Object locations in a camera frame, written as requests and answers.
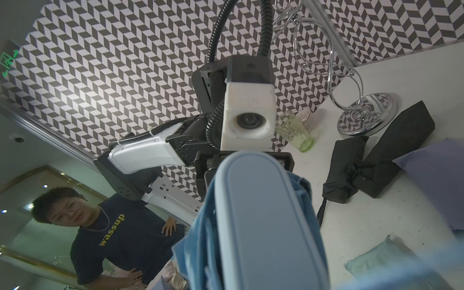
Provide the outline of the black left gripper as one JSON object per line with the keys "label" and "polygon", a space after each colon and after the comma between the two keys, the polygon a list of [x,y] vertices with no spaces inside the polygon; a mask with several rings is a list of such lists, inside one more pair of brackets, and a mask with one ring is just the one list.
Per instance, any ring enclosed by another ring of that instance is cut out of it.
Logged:
{"label": "black left gripper", "polygon": [[219,163],[226,155],[235,152],[221,150],[227,65],[205,64],[192,74],[192,85],[202,114],[185,120],[181,131],[168,139],[185,166],[195,168],[196,188],[202,199]]}

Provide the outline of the blue umbrella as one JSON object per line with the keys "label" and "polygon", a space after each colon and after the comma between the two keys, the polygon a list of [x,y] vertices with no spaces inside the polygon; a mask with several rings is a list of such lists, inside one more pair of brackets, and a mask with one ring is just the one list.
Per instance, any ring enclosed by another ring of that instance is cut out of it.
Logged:
{"label": "blue umbrella", "polygon": [[198,216],[174,248],[191,290],[327,290],[310,183],[270,154],[219,166]]}

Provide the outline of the mint green umbrella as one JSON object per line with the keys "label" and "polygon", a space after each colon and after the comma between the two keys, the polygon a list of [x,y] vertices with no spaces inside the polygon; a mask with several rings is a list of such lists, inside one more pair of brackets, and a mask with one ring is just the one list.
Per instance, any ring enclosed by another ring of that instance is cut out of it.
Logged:
{"label": "mint green umbrella", "polygon": [[[359,279],[370,276],[386,267],[392,267],[406,258],[417,255],[406,246],[397,236],[387,236],[383,242],[373,247],[368,252],[349,260],[344,268]],[[427,277],[405,283],[397,287],[398,290],[451,290],[452,287],[437,272],[432,272]]]}

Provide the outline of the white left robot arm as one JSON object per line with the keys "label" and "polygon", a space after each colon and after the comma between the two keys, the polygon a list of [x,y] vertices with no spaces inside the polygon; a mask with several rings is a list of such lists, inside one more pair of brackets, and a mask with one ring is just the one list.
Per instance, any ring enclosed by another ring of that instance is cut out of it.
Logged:
{"label": "white left robot arm", "polygon": [[269,153],[275,132],[272,63],[233,56],[192,76],[206,111],[113,141],[95,165],[123,198],[195,220],[220,163],[237,151]]}

